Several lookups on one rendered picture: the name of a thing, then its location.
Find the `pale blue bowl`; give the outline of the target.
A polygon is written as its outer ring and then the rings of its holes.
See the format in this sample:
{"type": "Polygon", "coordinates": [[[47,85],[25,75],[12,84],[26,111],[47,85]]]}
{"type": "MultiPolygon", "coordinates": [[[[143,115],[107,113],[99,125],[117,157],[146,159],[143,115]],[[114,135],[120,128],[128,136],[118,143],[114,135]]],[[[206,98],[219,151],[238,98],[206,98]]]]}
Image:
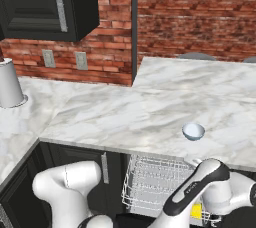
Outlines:
{"type": "Polygon", "coordinates": [[[182,133],[188,140],[197,141],[204,136],[205,129],[198,123],[186,123],[182,127],[182,133]]]}

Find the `white paper towel roll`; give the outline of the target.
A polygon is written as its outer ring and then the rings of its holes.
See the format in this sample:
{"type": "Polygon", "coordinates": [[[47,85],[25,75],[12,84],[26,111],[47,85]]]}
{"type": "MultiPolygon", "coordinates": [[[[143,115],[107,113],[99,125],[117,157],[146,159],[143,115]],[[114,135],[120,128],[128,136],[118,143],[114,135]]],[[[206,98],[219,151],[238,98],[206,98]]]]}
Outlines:
{"type": "Polygon", "coordinates": [[[28,97],[22,92],[11,58],[0,62],[0,106],[13,108],[23,105],[28,97]]]}

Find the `yellow sponge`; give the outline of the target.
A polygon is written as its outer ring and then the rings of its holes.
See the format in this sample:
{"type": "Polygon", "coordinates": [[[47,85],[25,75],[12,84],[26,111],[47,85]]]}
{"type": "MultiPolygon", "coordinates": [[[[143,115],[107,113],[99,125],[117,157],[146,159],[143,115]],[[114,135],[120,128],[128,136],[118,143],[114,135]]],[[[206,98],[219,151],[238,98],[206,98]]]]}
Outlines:
{"type": "Polygon", "coordinates": [[[190,211],[190,216],[195,219],[202,218],[202,204],[201,203],[196,203],[192,206],[192,209],[190,211]]]}

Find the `black base cupboard run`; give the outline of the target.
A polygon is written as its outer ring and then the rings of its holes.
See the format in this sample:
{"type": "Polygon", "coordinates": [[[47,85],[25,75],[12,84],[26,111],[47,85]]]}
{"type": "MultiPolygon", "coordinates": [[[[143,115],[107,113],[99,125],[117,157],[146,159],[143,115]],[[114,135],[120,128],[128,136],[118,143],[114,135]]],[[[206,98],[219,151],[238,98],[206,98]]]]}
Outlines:
{"type": "Polygon", "coordinates": [[[47,207],[32,190],[35,175],[44,167],[41,147],[37,145],[0,193],[0,203],[12,228],[49,228],[47,207]]]}

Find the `grey wall socket plate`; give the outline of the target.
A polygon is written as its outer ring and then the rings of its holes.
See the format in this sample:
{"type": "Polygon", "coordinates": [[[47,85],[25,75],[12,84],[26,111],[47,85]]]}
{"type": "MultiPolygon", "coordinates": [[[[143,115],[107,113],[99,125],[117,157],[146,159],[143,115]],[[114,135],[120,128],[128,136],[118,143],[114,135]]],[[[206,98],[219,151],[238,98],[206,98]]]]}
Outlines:
{"type": "Polygon", "coordinates": [[[55,68],[54,55],[52,50],[42,50],[44,64],[48,68],[55,68]]]}
{"type": "Polygon", "coordinates": [[[78,70],[87,70],[88,65],[87,65],[86,53],[85,52],[76,52],[75,57],[76,57],[77,69],[78,70]]]}

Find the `black wall cupboard door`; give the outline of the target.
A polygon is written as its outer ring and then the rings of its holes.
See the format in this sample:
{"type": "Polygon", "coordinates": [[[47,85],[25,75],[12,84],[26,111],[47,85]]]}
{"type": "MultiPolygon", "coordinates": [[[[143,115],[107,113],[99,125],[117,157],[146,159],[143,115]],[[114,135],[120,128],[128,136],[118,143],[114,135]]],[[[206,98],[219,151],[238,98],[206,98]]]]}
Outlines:
{"type": "Polygon", "coordinates": [[[15,39],[78,42],[99,26],[98,0],[63,0],[62,32],[56,0],[0,0],[0,26],[15,39]]]}

